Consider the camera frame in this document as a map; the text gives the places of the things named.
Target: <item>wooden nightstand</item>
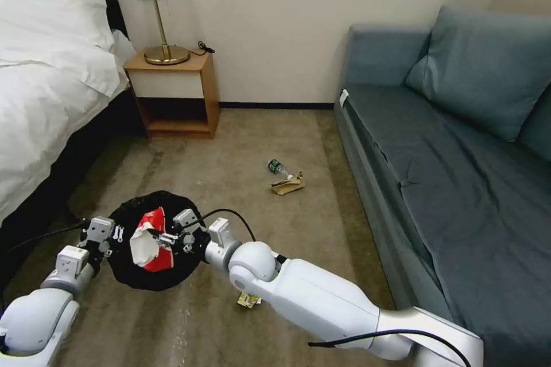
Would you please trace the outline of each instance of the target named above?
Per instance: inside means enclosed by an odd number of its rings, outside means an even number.
[[[210,53],[192,54],[177,65],[156,66],[146,63],[141,52],[125,70],[148,136],[214,137],[218,86]]]

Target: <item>black bed frame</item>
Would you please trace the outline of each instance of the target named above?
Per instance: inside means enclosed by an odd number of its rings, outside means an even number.
[[[127,35],[118,0],[106,2],[109,26]],[[114,134],[145,136],[131,89],[122,92],[86,126],[71,135],[52,165],[50,176],[4,220],[0,227],[0,257],[12,246],[48,229],[66,208],[72,192]],[[13,277],[32,248],[29,245],[6,257],[7,262],[2,263],[0,270],[0,289]]]

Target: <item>black cable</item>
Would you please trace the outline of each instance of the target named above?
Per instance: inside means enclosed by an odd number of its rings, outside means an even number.
[[[23,247],[24,245],[30,244],[30,243],[35,242],[35,241],[39,241],[39,240],[47,238],[47,237],[51,237],[53,235],[57,235],[57,234],[61,234],[61,233],[64,233],[64,232],[69,232],[69,231],[74,231],[75,229],[86,228],[89,225],[90,225],[90,220],[82,220],[81,222],[79,222],[79,223],[77,223],[77,224],[75,224],[71,227],[59,229],[58,231],[47,232],[45,234],[42,234],[42,235],[36,236],[34,238],[28,239],[26,241],[23,241],[20,244],[17,244],[15,247],[11,247],[6,252],[4,252],[3,258],[6,259],[7,256],[10,255],[13,251],[15,251],[17,248]],[[3,289],[2,289],[2,291],[0,291],[0,309],[1,309],[0,315],[2,315],[4,313],[4,310],[5,310],[4,290]]]
[[[194,51],[190,50],[189,52],[190,53],[193,53],[194,55],[196,56],[204,56],[205,54],[207,53],[216,53],[216,50],[214,49],[211,49],[210,47],[208,47],[205,43],[203,43],[202,41],[199,41],[197,42],[197,47],[199,47],[199,49],[201,49],[203,52],[202,53],[195,53]]]
[[[257,239],[254,237],[254,234],[253,234],[253,231],[251,230],[251,227],[249,226],[249,224],[247,223],[247,221],[245,221],[245,218],[243,218],[238,212],[234,211],[233,209],[227,209],[227,208],[219,208],[219,209],[215,209],[215,210],[212,210],[210,211],[209,213],[203,215],[202,217],[200,217],[198,220],[194,221],[194,222],[190,222],[189,224],[186,224],[184,225],[183,227],[180,227],[181,230],[184,230],[184,229],[187,229],[189,227],[192,227],[194,226],[195,224],[197,224],[198,222],[201,222],[203,221],[205,218],[209,218],[209,216],[211,215],[214,215],[215,213],[219,213],[219,212],[230,212],[232,213],[233,215],[237,216],[237,218],[239,218],[241,220],[241,222],[243,222],[243,225],[247,228],[247,231],[249,232],[249,235],[251,236],[252,240],[253,241],[256,241]],[[178,237],[183,237],[185,236],[185,233],[184,232],[181,232]]]
[[[53,235],[57,235],[57,234],[60,234],[60,233],[64,233],[64,232],[69,232],[69,231],[74,231],[75,229],[82,229],[82,228],[87,228],[88,226],[90,225],[90,220],[82,220],[81,222],[79,222],[78,224],[75,224],[71,227],[67,227],[67,228],[63,228],[63,229],[59,229],[58,231],[52,231],[52,232],[47,232],[45,234],[42,234],[42,235],[39,235],[37,237],[34,237],[34,238],[31,238],[31,239],[28,239],[26,241],[23,241],[21,244],[17,244],[15,247],[13,248],[10,248],[8,249],[4,255],[8,255],[10,253],[12,253],[13,251],[15,251],[17,248],[21,248],[23,247],[24,245],[27,245],[31,242],[34,242],[34,241],[38,241],[38,240],[41,240],[41,239],[44,239],[44,238],[48,238],[48,237],[51,237]]]
[[[393,334],[416,334],[416,335],[424,335],[425,337],[429,337],[432,339],[435,339],[436,341],[441,342],[442,344],[448,346],[451,350],[453,350],[454,353],[456,353],[459,358],[465,363],[465,367],[471,367],[471,363],[467,360],[467,358],[463,355],[459,349],[457,349],[456,346],[451,344],[446,339],[443,339],[442,337],[439,337],[438,335],[427,333],[426,331],[421,330],[386,330],[386,331],[376,331],[374,333],[367,333],[367,334],[361,334],[361,335],[354,335],[352,337],[342,338],[339,340],[334,341],[326,341],[326,342],[309,342],[308,346],[310,347],[321,347],[321,348],[333,348],[337,345],[346,344],[353,341],[358,341],[365,338],[373,338],[373,337],[380,337],[382,335],[393,335]]]

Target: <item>black trash bag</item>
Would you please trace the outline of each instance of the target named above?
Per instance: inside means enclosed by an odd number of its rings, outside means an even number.
[[[113,254],[107,259],[118,282],[139,290],[167,290],[185,280],[197,268],[203,258],[200,252],[173,251],[174,267],[157,272],[149,272],[134,264],[130,251],[130,238],[143,215],[160,206],[165,212],[165,230],[168,233],[173,233],[172,218],[184,209],[192,209],[196,217],[201,216],[192,201],[167,191],[153,192],[122,204],[109,216],[117,225],[121,225],[125,229],[123,242],[116,246]]]

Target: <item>carpet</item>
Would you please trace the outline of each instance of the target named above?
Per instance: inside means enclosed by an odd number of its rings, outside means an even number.
[[[302,170],[306,187],[284,197],[269,190],[267,163]],[[155,190],[189,197],[202,213],[231,208],[258,240],[311,261],[393,308],[377,250],[331,111],[223,110],[213,140],[118,138],[95,162],[69,206],[78,216],[109,215]],[[229,215],[234,233],[247,240]],[[27,294],[51,271],[75,235],[43,241],[6,293]],[[108,265],[88,290],[58,366],[386,366],[364,350],[312,349],[308,333],[267,303],[236,304],[227,276],[205,264],[161,293],[118,284]]]

